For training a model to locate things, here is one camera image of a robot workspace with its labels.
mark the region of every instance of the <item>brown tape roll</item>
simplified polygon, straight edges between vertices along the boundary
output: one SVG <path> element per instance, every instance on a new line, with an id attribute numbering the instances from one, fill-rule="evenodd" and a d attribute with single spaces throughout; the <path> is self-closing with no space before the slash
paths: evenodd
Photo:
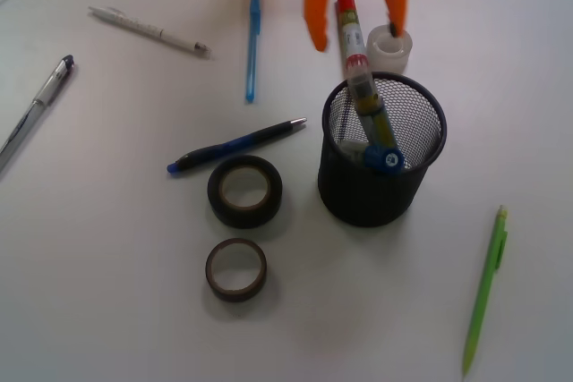
<path id="1" fill-rule="evenodd" d="M 233 244 L 242 244 L 244 246 L 250 247 L 257 253 L 259 260 L 261 261 L 261 271 L 255 280 L 250 285 L 247 285 L 245 288 L 240 290 L 226 290 L 222 288 L 219 284 L 217 284 L 213 276 L 213 259 L 226 246 Z M 207 277 L 207 283 L 211 287 L 211 290 L 217 297 L 219 297 L 219 299 L 224 301 L 249 300 L 255 296 L 265 284 L 265 280 L 267 279 L 267 259 L 265 258 L 265 254 L 262 252 L 262 249 L 256 243 L 247 241 L 246 239 L 227 239 L 226 241 L 221 242 L 219 245 L 213 248 L 207 257 L 207 263 L 205 264 L 205 276 Z"/>

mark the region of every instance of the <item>white pen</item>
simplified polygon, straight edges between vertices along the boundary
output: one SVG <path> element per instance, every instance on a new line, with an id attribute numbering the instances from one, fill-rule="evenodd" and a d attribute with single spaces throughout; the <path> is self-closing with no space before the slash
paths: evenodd
<path id="1" fill-rule="evenodd" d="M 0 172 L 2 172 L 2 169 L 8 164 L 8 161 L 24 141 L 28 132 L 34 127 L 36 121 L 44 114 L 46 108 L 52 104 L 65 78 L 70 75 L 72 68 L 73 57 L 67 55 L 60 61 L 58 66 L 56 66 L 36 97 L 34 97 L 28 110 L 18 124 L 16 124 L 8 140 L 0 149 Z"/>
<path id="2" fill-rule="evenodd" d="M 169 33 L 164 29 L 160 29 L 159 27 L 150 26 L 149 24 L 144 24 L 134 18 L 126 17 L 124 13 L 117 11 L 116 9 L 94 8 L 91 6 L 89 9 L 96 17 L 100 18 L 101 20 L 112 22 L 118 26 L 138 31 L 151 38 L 162 40 L 166 44 L 173 45 L 174 47 L 179 47 L 186 51 L 191 51 L 195 54 L 207 55 L 210 53 L 210 49 L 200 42 L 189 42 L 179 38 L 173 33 Z"/>

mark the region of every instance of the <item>pen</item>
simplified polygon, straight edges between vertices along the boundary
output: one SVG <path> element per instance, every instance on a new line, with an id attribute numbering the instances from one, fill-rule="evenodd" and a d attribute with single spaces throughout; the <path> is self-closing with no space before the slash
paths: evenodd
<path id="1" fill-rule="evenodd" d="M 67 76 L 69 76 L 72 67 L 73 57 L 71 55 L 67 55 L 54 69 L 36 97 L 34 97 L 28 110 L 0 149 L 0 172 L 2 172 L 16 149 L 24 141 L 24 138 L 32 129 L 36 121 L 44 113 L 46 107 L 52 104 L 56 98 L 58 90 L 61 88 L 62 82 Z"/>
<path id="2" fill-rule="evenodd" d="M 475 350 L 477 349 L 477 341 L 482 329 L 483 315 L 485 314 L 485 306 L 487 305 L 487 298 L 490 294 L 492 287 L 493 274 L 500 268 L 501 256 L 505 247 L 505 241 L 508 237 L 508 232 L 505 231 L 505 220 L 508 217 L 508 210 L 504 206 L 500 206 L 498 215 L 495 217 L 495 224 L 493 226 L 492 239 L 490 246 L 487 250 L 485 257 L 485 264 L 483 265 L 482 280 L 477 290 L 475 297 L 474 312 L 472 319 L 467 330 L 466 347 L 464 348 L 464 359 L 462 363 L 462 375 L 465 376 L 469 371 L 472 361 L 474 360 Z"/>
<path id="3" fill-rule="evenodd" d="M 101 20 L 117 24 L 118 26 L 125 27 L 126 29 L 138 31 L 143 35 L 161 40 L 166 44 L 173 45 L 174 47 L 179 47 L 186 51 L 191 51 L 192 53 L 200 55 L 207 55 L 210 53 L 210 49 L 200 42 L 189 42 L 179 38 L 173 33 L 169 33 L 164 29 L 160 29 L 159 27 L 150 26 L 149 24 L 144 24 L 134 18 L 126 17 L 124 13 L 116 9 L 94 8 L 92 6 L 90 6 L 89 9 L 96 17 L 100 18 Z"/>
<path id="4" fill-rule="evenodd" d="M 249 24 L 249 57 L 247 58 L 247 102 L 254 100 L 254 88 L 257 76 L 257 35 L 261 34 L 261 0 L 251 0 L 249 8 L 251 23 Z"/>
<path id="5" fill-rule="evenodd" d="M 247 134 L 242 138 L 231 140 L 227 143 L 196 149 L 193 152 L 182 156 L 173 164 L 167 166 L 167 171 L 171 174 L 178 174 L 179 172 L 202 165 L 208 161 L 227 156 L 241 149 L 250 148 L 264 141 L 276 138 L 281 134 L 292 131 L 296 125 L 305 122 L 306 118 L 298 118 L 297 120 L 286 121 L 284 123 L 259 130 L 258 132 Z"/>

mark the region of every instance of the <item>green mechanical pencil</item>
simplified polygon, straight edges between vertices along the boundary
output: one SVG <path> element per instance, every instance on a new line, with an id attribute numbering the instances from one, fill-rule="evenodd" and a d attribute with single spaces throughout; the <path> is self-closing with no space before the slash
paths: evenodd
<path id="1" fill-rule="evenodd" d="M 485 258 L 485 265 L 483 266 L 482 280 L 477 290 L 477 297 L 475 297 L 472 320 L 469 324 L 469 330 L 467 331 L 464 361 L 462 364 L 463 376 L 467 374 L 474 360 L 477 341 L 480 336 L 480 330 L 482 329 L 485 306 L 487 305 L 487 298 L 490 295 L 490 288 L 492 287 L 493 275 L 495 271 L 500 268 L 505 240 L 508 237 L 508 232 L 505 231 L 505 220 L 507 217 L 508 210 L 500 206 L 498 215 L 495 218 L 495 225 L 493 226 L 492 239 L 487 250 L 487 257 Z"/>

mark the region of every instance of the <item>black mesh pen holder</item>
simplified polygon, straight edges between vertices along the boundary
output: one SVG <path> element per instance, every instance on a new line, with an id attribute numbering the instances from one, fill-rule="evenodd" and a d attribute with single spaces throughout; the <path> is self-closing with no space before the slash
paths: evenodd
<path id="1" fill-rule="evenodd" d="M 394 73 L 375 72 L 373 77 L 404 155 L 401 173 L 360 166 L 340 149 L 343 140 L 368 141 L 345 81 L 330 93 L 322 111 L 322 201 L 334 216 L 362 227 L 385 225 L 408 209 L 447 134 L 446 118 L 430 91 Z"/>

